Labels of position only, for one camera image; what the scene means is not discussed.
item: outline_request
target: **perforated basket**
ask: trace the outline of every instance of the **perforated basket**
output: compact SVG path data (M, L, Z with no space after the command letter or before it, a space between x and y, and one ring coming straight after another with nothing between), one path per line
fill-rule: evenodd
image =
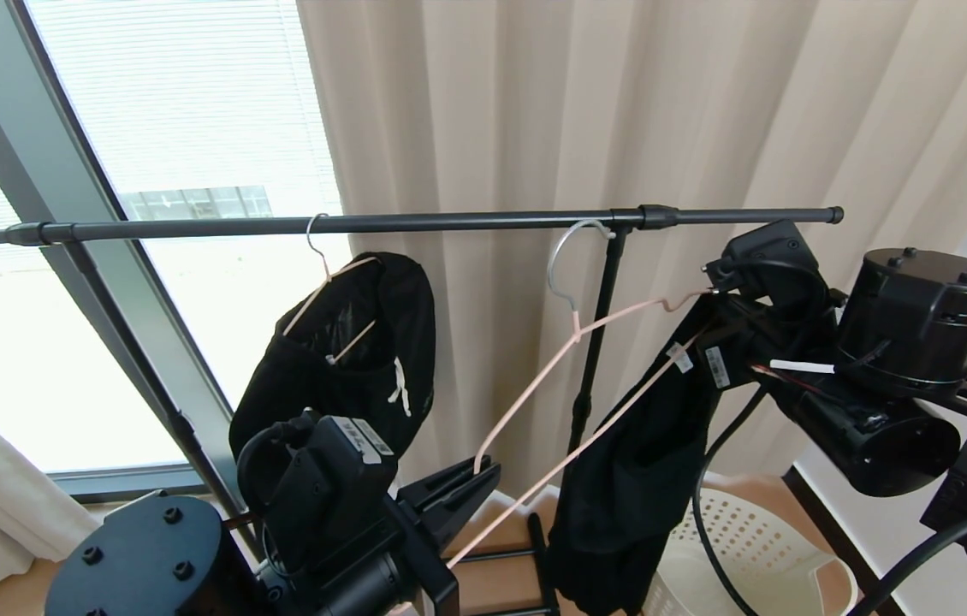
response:
M844 561L824 553L788 523L748 500L705 489L700 494L703 522L719 562L734 588L758 613L778 616L827 616L817 570L837 562L845 571L850 597L859 588ZM715 577L700 545L692 513L670 533L658 576L644 603L647 616L734 616L742 613Z

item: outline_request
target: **silver hanger hook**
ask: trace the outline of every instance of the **silver hanger hook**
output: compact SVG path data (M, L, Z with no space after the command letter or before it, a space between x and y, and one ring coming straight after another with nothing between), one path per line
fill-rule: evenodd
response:
M614 234L613 231L608 230L605 225L602 225L598 221L590 221L590 219L588 219L588 221L578 221L574 223L574 225L571 225L571 227L565 231L563 235L561 235L558 242L555 242L555 248L553 249L553 253L551 253L551 257L549 257L549 291L553 292L554 296L565 299L567 303L571 305L571 312L578 311L576 305L574 305L574 297L571 297L568 295L568 293L563 293L562 291L559 291L558 288L555 288L555 258L559 257L559 251L563 248L563 243L567 242L567 238L571 237L571 234L576 233L576 231L582 227L589 226L597 227L597 230L601 231L605 239L610 240L616 237L616 234Z
M319 254L319 256L320 256L320 262L323 263L323 278L326 281L330 281L331 280L331 268L328 268L328 258L325 257L323 255L323 253L320 252L320 250L318 248L316 248L315 246L312 245L312 223L313 222L316 222L316 219L319 218L320 216L327 216L327 214L324 214L322 212L322 213L316 214L315 216L312 216L312 218L309 218L308 219L308 226L305 227L305 240L308 242L308 248L311 248L312 249L312 252L315 252L316 254Z

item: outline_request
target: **bolt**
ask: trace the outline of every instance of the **bolt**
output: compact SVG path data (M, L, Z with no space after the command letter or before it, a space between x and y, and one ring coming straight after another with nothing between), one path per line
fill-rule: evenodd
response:
M100 560L104 560L104 551L96 546L91 546L80 554L80 558L87 562L89 566L96 565Z
M163 521L168 524L177 523L180 519L183 519L183 511L180 511L178 506L171 506L163 511Z
M193 574L194 574L194 565L191 565L191 561L190 560L185 560L185 561L182 561L182 562L177 562L177 564L175 564L175 566L172 566L172 568L171 568L171 574L172 574L172 576L175 576L175 578L177 578L177 580L179 580L180 582L182 582L183 580L187 580L187 578L190 578L191 576L193 576Z

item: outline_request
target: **black clothing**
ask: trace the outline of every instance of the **black clothing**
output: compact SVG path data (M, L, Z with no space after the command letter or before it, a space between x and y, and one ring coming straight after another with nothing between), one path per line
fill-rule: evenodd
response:
M430 413L434 394L434 296L411 258L388 252L331 278L312 306L288 326L311 295L285 313L256 366L229 426L233 456L261 429L322 414L363 418L396 457L404 455ZM371 321L338 364L338 355Z
M713 304L713 297L700 297L608 417L667 362L674 343L686 343L715 318ZM685 515L720 398L695 351L688 350L691 370L665 371L563 479L545 576L590 616L643 608L667 536Z

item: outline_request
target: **barcode label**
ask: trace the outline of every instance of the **barcode label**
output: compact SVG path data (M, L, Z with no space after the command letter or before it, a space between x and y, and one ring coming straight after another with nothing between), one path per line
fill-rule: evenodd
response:
M708 358L708 367L711 369L711 378L715 381L715 386L719 389L730 387L731 379L727 377L727 364L723 363L723 354L719 352L719 347L708 348L703 355Z
M674 358L674 365L678 366L678 370L682 371L682 374L692 370L692 359L686 353L685 347L675 342L670 346L670 351L667 351L667 353L670 354L671 358Z
M350 418L331 418L331 421L339 426L339 430L342 430L347 440L354 445L355 449L358 449L358 453L362 453L362 464L381 464L381 454L373 448L365 436L362 436L361 430Z
M393 455L393 448L385 443L384 438L377 433L376 429L373 429L370 422L365 421L363 418L357 418L357 420L354 420L354 424L358 425L358 429L361 429L362 434L365 434L365 437L369 438L370 443L373 443L373 446L377 448L378 452L386 456Z

